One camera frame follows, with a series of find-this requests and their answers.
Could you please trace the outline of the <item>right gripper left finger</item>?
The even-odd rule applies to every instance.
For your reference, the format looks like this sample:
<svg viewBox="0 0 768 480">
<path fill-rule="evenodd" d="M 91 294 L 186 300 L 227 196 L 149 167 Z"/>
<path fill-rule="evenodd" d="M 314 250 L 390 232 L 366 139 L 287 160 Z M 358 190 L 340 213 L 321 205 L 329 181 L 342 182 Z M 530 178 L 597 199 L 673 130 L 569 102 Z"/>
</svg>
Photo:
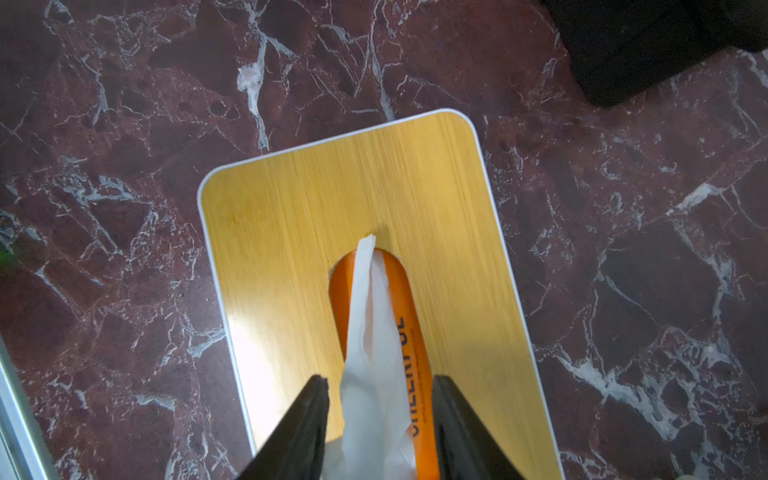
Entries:
<svg viewBox="0 0 768 480">
<path fill-rule="evenodd" d="M 238 479 L 321 477 L 330 406 L 328 381 L 311 376 Z"/>
</svg>

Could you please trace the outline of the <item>yellow wooden lid top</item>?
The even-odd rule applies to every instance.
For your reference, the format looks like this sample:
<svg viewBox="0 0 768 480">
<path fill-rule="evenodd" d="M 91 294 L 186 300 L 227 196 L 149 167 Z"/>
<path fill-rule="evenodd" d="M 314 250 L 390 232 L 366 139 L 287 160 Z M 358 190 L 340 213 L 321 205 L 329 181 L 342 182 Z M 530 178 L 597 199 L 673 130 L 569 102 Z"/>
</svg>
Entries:
<svg viewBox="0 0 768 480">
<path fill-rule="evenodd" d="M 432 371 L 454 380 L 524 477 L 563 477 L 465 114 L 434 110 L 218 167 L 197 205 L 252 452 L 310 376 L 338 398 L 329 276 L 374 235 L 406 270 Z"/>
</svg>

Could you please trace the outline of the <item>orange tissue pack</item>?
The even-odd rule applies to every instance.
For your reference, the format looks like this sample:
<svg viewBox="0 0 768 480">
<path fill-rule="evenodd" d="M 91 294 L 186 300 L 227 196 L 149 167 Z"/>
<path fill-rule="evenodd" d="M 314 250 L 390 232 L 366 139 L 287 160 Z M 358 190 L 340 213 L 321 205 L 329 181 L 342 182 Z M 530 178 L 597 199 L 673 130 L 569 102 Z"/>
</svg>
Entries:
<svg viewBox="0 0 768 480">
<path fill-rule="evenodd" d="M 322 478 L 439 478 L 433 376 L 404 267 L 364 237 L 334 266 L 329 299 L 344 428 L 326 445 Z"/>
</svg>

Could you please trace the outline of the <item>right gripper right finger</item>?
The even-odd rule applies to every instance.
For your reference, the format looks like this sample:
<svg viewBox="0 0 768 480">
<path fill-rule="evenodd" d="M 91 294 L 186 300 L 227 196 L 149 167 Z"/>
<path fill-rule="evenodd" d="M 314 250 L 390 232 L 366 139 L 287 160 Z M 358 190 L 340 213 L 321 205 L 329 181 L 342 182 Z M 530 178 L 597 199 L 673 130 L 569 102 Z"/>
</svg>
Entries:
<svg viewBox="0 0 768 480">
<path fill-rule="evenodd" d="M 449 376 L 434 376 L 432 410 L 441 479 L 524 480 Z"/>
</svg>

